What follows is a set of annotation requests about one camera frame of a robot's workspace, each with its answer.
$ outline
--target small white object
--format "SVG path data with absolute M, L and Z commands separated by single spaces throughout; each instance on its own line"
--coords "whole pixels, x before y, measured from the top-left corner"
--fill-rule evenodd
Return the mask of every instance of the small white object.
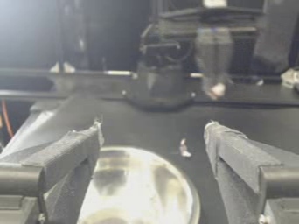
M 131 71 L 107 71 L 107 75 L 115 75 L 115 76 L 131 76 Z
M 271 224 L 270 218 L 267 216 L 264 216 L 263 214 L 260 214 L 259 219 L 258 219 L 258 223 L 259 224 Z
M 227 7 L 228 1 L 227 0 L 203 0 L 203 5 L 207 8 Z
M 287 70 L 282 75 L 282 85 L 287 88 L 294 88 L 295 84 L 299 83 L 299 71 L 295 69 Z
M 60 65 L 59 65 L 59 62 L 55 64 L 55 66 L 51 68 L 51 72 L 52 73 L 59 73 L 60 72 Z
M 72 66 L 68 62 L 64 62 L 63 66 L 65 74 L 73 74 L 76 72 L 75 66 Z
M 184 158 L 189 158 L 192 156 L 192 154 L 188 152 L 188 147 L 187 147 L 185 142 L 187 142 L 187 140 L 184 138 L 180 142 L 180 152 L 181 152 L 181 156 Z
M 204 77 L 204 74 L 203 74 L 203 73 L 191 73 L 191 77 L 192 77 L 193 79 L 200 79 L 200 78 Z
M 256 85 L 258 85 L 259 87 L 264 86 L 264 80 L 260 80 L 260 81 L 256 83 Z
M 219 83 L 209 89 L 209 92 L 207 94 L 209 98 L 216 101 L 221 96 L 224 96 L 225 90 L 225 85 L 223 83 Z

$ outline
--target metal bowl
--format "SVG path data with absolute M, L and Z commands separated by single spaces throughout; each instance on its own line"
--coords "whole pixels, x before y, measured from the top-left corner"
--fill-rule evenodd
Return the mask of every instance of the metal bowl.
M 199 219 L 196 189 L 168 161 L 147 150 L 101 149 L 79 224 L 197 224 Z

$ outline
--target black tabletop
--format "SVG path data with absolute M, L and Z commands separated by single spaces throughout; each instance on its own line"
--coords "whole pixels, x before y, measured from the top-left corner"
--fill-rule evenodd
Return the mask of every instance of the black tabletop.
M 125 101 L 103 101 L 81 95 L 59 104 L 53 101 L 36 107 L 5 153 L 53 141 L 69 130 L 87 128 L 95 116 L 103 116 L 105 146 L 128 145 L 153 151 L 187 173 L 200 195 L 200 224 L 228 223 L 203 141 L 208 121 L 219 121 L 259 142 L 299 152 L 299 108 L 197 105 L 172 112 L 153 112 Z M 192 154 L 188 159 L 179 152 L 183 138 Z

